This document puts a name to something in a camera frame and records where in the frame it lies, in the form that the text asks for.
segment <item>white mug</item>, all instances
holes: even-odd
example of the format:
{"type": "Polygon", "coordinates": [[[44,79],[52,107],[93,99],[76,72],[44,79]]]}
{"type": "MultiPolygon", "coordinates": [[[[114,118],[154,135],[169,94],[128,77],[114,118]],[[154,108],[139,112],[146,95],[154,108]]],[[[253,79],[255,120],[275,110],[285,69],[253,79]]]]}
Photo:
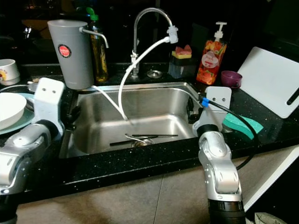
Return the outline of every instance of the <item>white mug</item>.
{"type": "Polygon", "coordinates": [[[13,85],[20,81],[20,73],[18,71],[15,60],[0,60],[0,84],[13,85]]]}

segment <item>dark background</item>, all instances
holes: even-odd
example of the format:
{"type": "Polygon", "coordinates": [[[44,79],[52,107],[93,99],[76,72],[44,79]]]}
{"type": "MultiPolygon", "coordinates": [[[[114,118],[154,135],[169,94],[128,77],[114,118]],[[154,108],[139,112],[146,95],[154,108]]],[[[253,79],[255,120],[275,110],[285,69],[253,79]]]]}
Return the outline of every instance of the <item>dark background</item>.
{"type": "MultiPolygon", "coordinates": [[[[190,44],[193,55],[201,55],[203,45],[218,29],[217,21],[226,21],[223,40],[228,42],[221,69],[238,70],[253,46],[299,61],[299,1],[297,0],[1,0],[0,57],[17,63],[58,63],[50,40],[47,21],[76,19],[89,22],[85,7],[93,7],[110,48],[108,63],[130,62],[133,48],[133,24],[136,15],[147,7],[166,11],[178,27],[179,43],[163,44],[143,62],[168,62],[175,46],[190,44]],[[30,38],[23,30],[32,26],[30,38]]],[[[154,41],[166,36],[168,24],[155,13],[143,16],[138,26],[143,52],[154,41]]]]}

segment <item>white cutting board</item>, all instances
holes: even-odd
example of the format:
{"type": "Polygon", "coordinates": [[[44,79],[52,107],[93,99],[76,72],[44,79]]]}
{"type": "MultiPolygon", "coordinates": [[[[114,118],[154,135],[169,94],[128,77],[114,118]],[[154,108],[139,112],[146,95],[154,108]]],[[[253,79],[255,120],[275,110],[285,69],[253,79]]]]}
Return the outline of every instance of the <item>white cutting board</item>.
{"type": "Polygon", "coordinates": [[[299,63],[254,47],[238,73],[241,89],[281,118],[287,118],[299,105],[287,101],[299,88],[299,63]]]}

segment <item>yellow sponge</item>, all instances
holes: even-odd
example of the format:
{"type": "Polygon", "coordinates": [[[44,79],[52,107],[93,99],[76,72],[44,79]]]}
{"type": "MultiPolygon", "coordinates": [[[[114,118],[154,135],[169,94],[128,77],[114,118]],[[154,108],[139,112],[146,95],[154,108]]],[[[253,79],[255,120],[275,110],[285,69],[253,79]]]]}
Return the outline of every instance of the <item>yellow sponge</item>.
{"type": "Polygon", "coordinates": [[[185,59],[185,58],[191,58],[192,57],[192,54],[189,54],[189,55],[177,55],[174,50],[171,52],[171,55],[174,56],[174,57],[176,57],[177,59],[185,59]]]}

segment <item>orange soap bottle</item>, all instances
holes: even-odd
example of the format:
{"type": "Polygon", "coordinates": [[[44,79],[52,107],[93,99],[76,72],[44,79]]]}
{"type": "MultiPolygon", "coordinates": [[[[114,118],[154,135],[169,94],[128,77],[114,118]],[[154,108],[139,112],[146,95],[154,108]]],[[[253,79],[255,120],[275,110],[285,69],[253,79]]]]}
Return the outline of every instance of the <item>orange soap bottle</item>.
{"type": "Polygon", "coordinates": [[[196,76],[196,81],[207,85],[212,85],[215,82],[227,47],[226,43],[220,40],[223,37],[222,27],[226,24],[226,22],[216,23],[216,25],[220,25],[220,28],[214,35],[215,41],[208,40],[206,42],[196,76]]]}

